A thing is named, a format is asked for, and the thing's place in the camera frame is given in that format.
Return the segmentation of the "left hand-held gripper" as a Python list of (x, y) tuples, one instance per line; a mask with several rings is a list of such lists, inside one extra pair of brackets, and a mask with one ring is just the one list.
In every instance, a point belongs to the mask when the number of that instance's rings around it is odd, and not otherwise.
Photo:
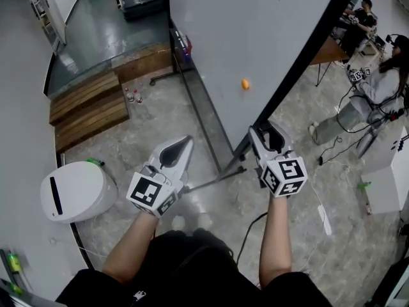
[(139, 210), (162, 217), (181, 198), (193, 149), (190, 135), (158, 145), (150, 157), (156, 167), (145, 164), (134, 173), (126, 199)]

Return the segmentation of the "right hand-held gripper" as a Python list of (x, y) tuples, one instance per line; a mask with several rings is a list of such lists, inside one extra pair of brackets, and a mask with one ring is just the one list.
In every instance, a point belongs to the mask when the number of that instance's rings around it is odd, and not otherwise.
[(268, 189), (274, 198), (297, 194), (307, 182), (304, 160), (293, 151), (289, 134), (277, 123), (270, 124), (274, 128), (274, 134), (270, 135), (270, 139), (273, 139), (270, 148), (275, 151), (267, 153), (263, 136), (254, 126), (249, 127), (260, 188)]

